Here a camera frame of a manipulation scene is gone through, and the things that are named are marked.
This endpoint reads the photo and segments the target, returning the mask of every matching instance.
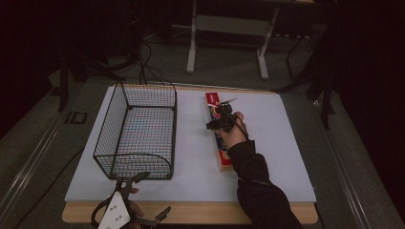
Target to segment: black sleeve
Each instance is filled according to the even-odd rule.
[[[269,180],[265,158],[256,154],[252,140],[227,151],[238,181],[238,200],[254,228],[302,228],[284,192]]]

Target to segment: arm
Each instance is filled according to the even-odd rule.
[[[238,124],[243,115],[236,113]],[[265,158],[256,154],[255,142],[246,140],[239,127],[229,133],[217,132],[223,139],[238,174],[238,200],[255,228],[302,228],[291,212],[284,192],[269,180]]]

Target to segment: red and white box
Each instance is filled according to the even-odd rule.
[[[210,121],[219,119],[221,115],[215,112],[215,109],[221,106],[221,101],[218,96],[218,93],[206,93],[205,100],[208,106]],[[212,135],[214,138],[214,143],[216,145],[215,154],[217,156],[218,167],[220,169],[220,172],[232,171],[233,170],[232,161],[230,160],[227,154],[227,149],[224,146],[223,139],[214,132],[212,132]]]

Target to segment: white paper sheet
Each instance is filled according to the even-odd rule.
[[[77,166],[66,201],[104,200],[116,182],[109,180],[93,159],[96,140],[106,114],[113,88],[100,108],[83,156]],[[137,200],[237,201],[237,176],[218,170],[215,145],[208,122],[206,92],[178,90],[178,121],[174,175],[171,180],[143,180]],[[289,125],[283,102],[277,94],[219,93],[221,101],[235,96],[233,111],[245,115],[250,139],[256,140],[258,153],[265,156],[271,181],[289,201],[315,202],[308,173]]]

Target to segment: wire basket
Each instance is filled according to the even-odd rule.
[[[169,82],[123,84],[114,89],[94,159],[109,179],[148,171],[148,179],[171,179],[177,93]]]

